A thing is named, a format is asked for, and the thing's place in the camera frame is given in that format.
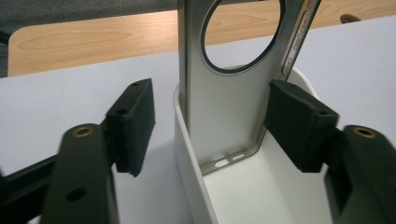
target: gray device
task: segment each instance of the gray device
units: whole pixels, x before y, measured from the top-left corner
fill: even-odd
[[[178,1],[179,102],[203,175],[259,150],[268,83],[287,80],[320,0],[280,0],[279,25],[268,48],[230,69],[216,67],[205,52],[206,27],[219,2]]]

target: white table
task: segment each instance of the white table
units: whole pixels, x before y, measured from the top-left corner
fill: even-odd
[[[396,145],[396,17],[311,30],[295,66],[339,126],[366,125]],[[248,63],[270,37],[210,47],[222,66]],[[233,47],[244,48],[243,51]],[[58,150],[62,134],[100,123],[132,82],[152,77],[156,126],[138,178],[115,175],[121,223],[191,223],[173,151],[177,52],[0,79],[0,167],[9,175]]]

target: light wood surface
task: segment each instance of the light wood surface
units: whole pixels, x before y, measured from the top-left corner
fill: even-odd
[[[272,35],[276,0],[221,6],[207,44]],[[322,0],[312,28],[340,24],[343,14],[369,20],[396,14],[395,0]],[[8,76],[108,62],[177,49],[177,12],[25,27],[9,41]]]

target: white box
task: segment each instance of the white box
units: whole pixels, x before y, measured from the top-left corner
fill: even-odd
[[[289,82],[316,96],[293,69]],[[267,132],[252,157],[202,176],[175,90],[176,156],[194,223],[332,223],[323,177],[303,174]]]

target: gray carpet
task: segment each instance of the gray carpet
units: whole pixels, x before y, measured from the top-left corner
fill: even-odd
[[[222,4],[253,0],[224,0]],[[37,24],[134,15],[177,9],[177,0],[0,0],[0,31],[12,34]],[[7,46],[0,45],[0,77],[7,76]]]

